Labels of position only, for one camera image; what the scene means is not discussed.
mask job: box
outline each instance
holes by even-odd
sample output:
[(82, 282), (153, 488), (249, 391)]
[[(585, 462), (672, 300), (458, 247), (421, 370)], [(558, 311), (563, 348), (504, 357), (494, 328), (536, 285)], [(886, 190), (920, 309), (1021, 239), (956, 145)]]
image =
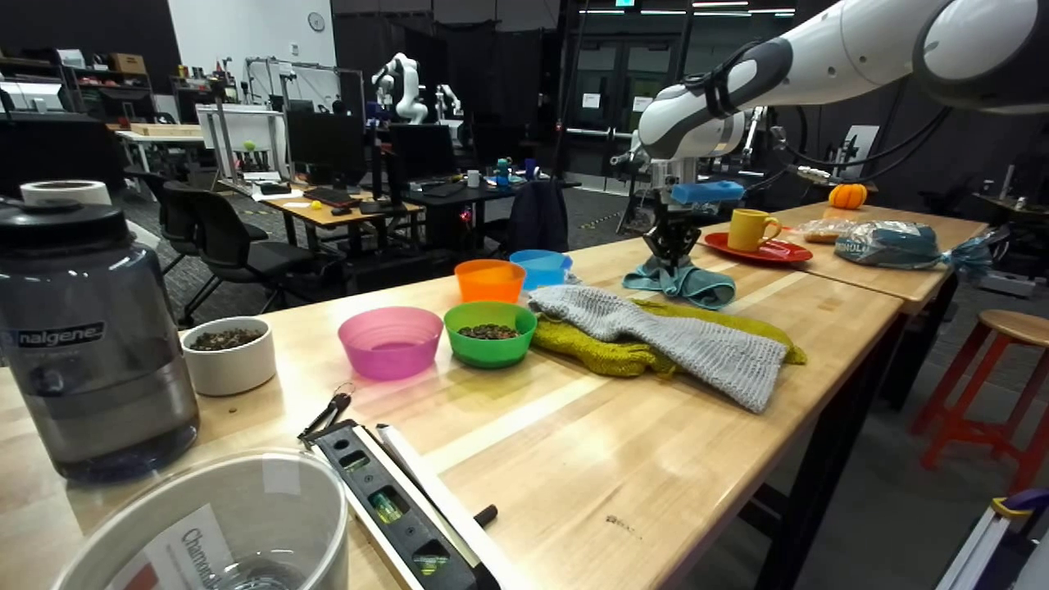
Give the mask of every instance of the box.
[(1017, 297), (1031, 297), (1031, 295), (1036, 295), (1039, 282), (1031, 278), (1031, 275), (1013, 275), (1013, 273), (996, 273), (996, 268), (989, 268), (989, 273), (980, 278), (980, 287), (988, 287), (988, 292), (1006, 292), (1006, 295), (1017, 295)]
[(149, 76), (143, 60), (137, 51), (110, 51), (110, 70), (129, 76)]

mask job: wooden workbench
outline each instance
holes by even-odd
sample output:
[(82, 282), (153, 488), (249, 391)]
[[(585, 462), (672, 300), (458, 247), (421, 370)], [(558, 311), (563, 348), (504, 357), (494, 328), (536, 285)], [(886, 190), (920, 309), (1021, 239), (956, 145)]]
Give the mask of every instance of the wooden workbench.
[[(569, 257), (585, 285), (615, 287), (650, 249), (629, 239)], [(807, 273), (735, 265), (730, 275), (739, 297), (728, 311), (780, 324), (811, 353), (811, 363), (785, 366), (764, 416), (689, 376), (608, 380), (537, 351), (510, 370), (464, 370), (446, 342), (421, 376), (355, 380), (337, 324), (385, 304), (442, 315), (458, 300), (452, 278), (265, 315), (279, 376), (243, 395), (201, 401), (198, 445), (130, 486), (66, 486), (10, 370), (0, 370), (0, 588), (45, 588), (109, 516), (184, 469), (294, 450), (333, 391), (355, 394), (360, 424), (400, 425), (464, 509), (498, 506), (489, 534), (520, 588), (652, 588), (680, 578), (847, 391), (903, 309), (903, 297)], [(360, 524), (348, 549), (351, 588), (396, 583)]]

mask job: cable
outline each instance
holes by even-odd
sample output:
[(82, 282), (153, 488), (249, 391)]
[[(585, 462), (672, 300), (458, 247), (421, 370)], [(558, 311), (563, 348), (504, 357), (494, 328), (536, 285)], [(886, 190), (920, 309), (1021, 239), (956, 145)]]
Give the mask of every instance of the cable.
[(899, 170), (903, 165), (907, 165), (930, 136), (935, 136), (935, 130), (937, 128), (930, 128), (905, 157), (899, 157), (899, 162), (893, 162), (888, 168), (878, 168), (878, 170), (872, 170), (872, 172), (862, 172), (862, 181), (874, 181), (874, 177), (882, 177), (882, 172), (893, 172), (893, 170)]
[(807, 154), (811, 152), (811, 113), (807, 113), (807, 108), (794, 108), (797, 110), (797, 126), (800, 126), (800, 154)]
[(841, 165), (862, 168), (862, 165), (882, 162), (882, 157), (888, 157), (888, 154), (896, 154), (896, 152), (903, 152), (903, 146), (907, 146), (907, 145), (914, 145), (914, 142), (923, 142), (923, 133), (937, 130), (937, 128), (949, 120), (949, 113), (952, 113), (952, 108), (941, 108), (941, 110), (930, 113), (911, 136), (905, 136), (905, 142), (899, 142), (899, 145), (893, 145), (893, 146), (886, 146), (886, 152), (878, 152), (878, 154), (870, 154), (866, 162), (819, 162), (819, 157), (807, 157), (807, 154), (800, 154), (800, 152), (794, 152), (794, 146), (786, 146), (786, 152), (790, 152), (797, 162), (813, 165), (813, 168), (841, 168)]

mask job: gray towel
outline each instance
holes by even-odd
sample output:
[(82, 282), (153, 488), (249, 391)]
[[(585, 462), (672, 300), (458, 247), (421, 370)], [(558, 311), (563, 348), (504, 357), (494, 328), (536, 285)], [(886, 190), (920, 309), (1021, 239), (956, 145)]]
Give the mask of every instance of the gray towel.
[(695, 319), (663, 319), (639, 304), (586, 285), (536, 287), (531, 304), (581, 332), (615, 342), (634, 335), (650, 342), (698, 380), (718, 386), (752, 413), (764, 413), (780, 376), (786, 348), (770, 339), (730, 332)]

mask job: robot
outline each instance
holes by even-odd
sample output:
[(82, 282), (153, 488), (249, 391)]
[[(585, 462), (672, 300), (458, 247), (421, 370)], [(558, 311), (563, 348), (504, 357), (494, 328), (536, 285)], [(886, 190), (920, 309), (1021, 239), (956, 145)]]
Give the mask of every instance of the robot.
[[(393, 51), (389, 63), (379, 65), (379, 73), (372, 76), (373, 101), (386, 119), (421, 126), (428, 119), (428, 104), (422, 101), (422, 82), (421, 82), (421, 63)], [(457, 120), (463, 119), (463, 101), (452, 93), (452, 85), (432, 87), (432, 113), (436, 120)]]
[[(905, 76), (952, 108), (1036, 113), (1049, 110), (1045, 60), (1049, 0), (839, 0), (721, 70), (663, 87), (635, 142), (663, 181), (735, 152), (746, 108), (833, 104)], [(664, 201), (652, 207), (650, 249), (663, 265), (680, 265), (698, 228)]]
[(452, 120), (463, 119), (463, 101), (458, 101), (458, 96), (452, 93), (452, 85), (436, 85), (436, 113), (439, 113), (439, 119), (452, 119)]
[(393, 51), (393, 60), (372, 76), (372, 85), (377, 87), (373, 96), (386, 119), (400, 119), (409, 126), (421, 126), (425, 119), (418, 60)]

